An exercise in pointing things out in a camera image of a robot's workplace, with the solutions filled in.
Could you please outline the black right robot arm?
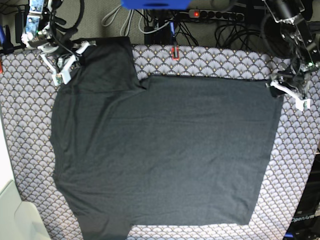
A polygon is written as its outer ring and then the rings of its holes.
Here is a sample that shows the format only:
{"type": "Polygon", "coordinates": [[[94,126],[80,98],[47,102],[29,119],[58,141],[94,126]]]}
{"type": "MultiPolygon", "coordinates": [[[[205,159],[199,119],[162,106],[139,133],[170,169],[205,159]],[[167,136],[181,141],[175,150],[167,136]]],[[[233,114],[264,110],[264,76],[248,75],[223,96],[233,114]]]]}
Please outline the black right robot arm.
{"type": "Polygon", "coordinates": [[[84,64],[84,52],[90,46],[95,46],[94,40],[83,40],[79,43],[71,41],[78,32],[78,26],[84,15],[85,2],[79,2],[79,14],[74,25],[65,28],[66,21],[56,16],[62,0],[31,0],[26,24],[21,40],[29,49],[40,50],[40,57],[51,70],[55,86],[68,84],[71,68],[84,64]]]}

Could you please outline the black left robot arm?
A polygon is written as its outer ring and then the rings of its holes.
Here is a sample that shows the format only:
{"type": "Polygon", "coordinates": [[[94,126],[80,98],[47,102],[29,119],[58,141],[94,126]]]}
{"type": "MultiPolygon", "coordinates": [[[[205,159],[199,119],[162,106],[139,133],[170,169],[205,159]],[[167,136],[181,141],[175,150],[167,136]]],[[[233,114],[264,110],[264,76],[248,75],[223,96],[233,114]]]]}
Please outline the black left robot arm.
{"type": "Polygon", "coordinates": [[[266,86],[274,98],[287,94],[295,101],[295,108],[304,111],[311,107],[307,93],[311,84],[311,73],[320,69],[320,50],[302,15],[305,10],[300,0],[265,0],[269,11],[263,19],[273,18],[280,25],[282,39],[289,43],[292,56],[290,65],[271,75],[266,86]]]}

